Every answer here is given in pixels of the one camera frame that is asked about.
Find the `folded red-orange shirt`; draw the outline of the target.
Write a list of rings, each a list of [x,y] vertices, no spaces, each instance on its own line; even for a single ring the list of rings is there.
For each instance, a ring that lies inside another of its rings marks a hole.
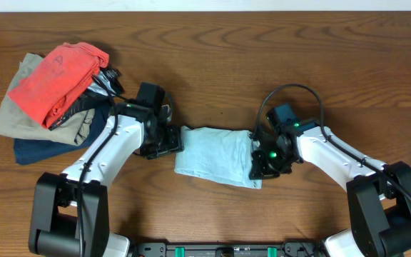
[[[32,120],[47,129],[63,116],[109,63],[109,55],[88,43],[64,43],[20,80],[8,97]]]

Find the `light blue t-shirt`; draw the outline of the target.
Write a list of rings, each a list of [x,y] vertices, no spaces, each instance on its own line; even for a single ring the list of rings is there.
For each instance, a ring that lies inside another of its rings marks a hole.
[[[184,150],[176,154],[174,171],[216,183],[260,189],[261,180],[249,179],[253,143],[248,130],[181,128]]]

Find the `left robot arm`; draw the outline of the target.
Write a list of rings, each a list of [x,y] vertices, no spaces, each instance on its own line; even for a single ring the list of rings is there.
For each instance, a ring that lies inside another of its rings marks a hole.
[[[60,174],[36,182],[29,250],[40,256],[129,256],[131,241],[111,232],[108,191],[127,159],[182,151],[171,105],[120,103],[87,151]]]

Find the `folded beige shirt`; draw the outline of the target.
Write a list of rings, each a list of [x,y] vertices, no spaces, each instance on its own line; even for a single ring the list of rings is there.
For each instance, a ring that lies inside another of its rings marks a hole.
[[[0,135],[79,146],[90,134],[94,116],[94,109],[80,111],[50,131],[32,120],[17,104],[5,96],[0,106]]]

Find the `folded black printed garment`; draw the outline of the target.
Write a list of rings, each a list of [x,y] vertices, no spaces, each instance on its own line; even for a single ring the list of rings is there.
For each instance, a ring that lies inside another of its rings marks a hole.
[[[125,90],[118,80],[120,76],[121,72],[118,69],[110,66],[100,68],[98,75],[92,77],[91,84],[72,103],[67,111],[49,126],[49,130],[53,131],[58,128],[77,113],[103,105],[109,99],[109,96],[116,97],[122,95]]]

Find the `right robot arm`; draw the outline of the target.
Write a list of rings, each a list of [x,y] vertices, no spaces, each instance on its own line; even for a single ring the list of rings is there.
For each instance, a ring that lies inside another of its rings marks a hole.
[[[272,133],[250,138],[251,179],[290,173],[311,163],[347,194],[350,228],[323,240],[323,256],[403,256],[411,250],[411,167],[370,158],[340,140],[323,121],[271,118]]]

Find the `folded navy blue garment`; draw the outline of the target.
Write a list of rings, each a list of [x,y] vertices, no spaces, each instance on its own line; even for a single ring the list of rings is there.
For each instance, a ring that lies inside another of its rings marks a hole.
[[[104,129],[110,106],[104,104],[94,109],[93,118],[87,119],[83,125],[88,125],[89,133],[84,136],[84,132],[79,132],[78,137],[83,139],[83,142],[77,146],[59,143],[47,140],[28,140],[14,139],[14,155],[15,162],[19,165],[29,165],[45,159],[58,156],[64,153],[76,151],[82,148],[89,147],[100,135]]]

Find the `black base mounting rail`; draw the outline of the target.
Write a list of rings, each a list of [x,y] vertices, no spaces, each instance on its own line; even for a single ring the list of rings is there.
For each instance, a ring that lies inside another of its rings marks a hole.
[[[140,243],[129,257],[326,257],[324,248],[308,241],[281,244]]]

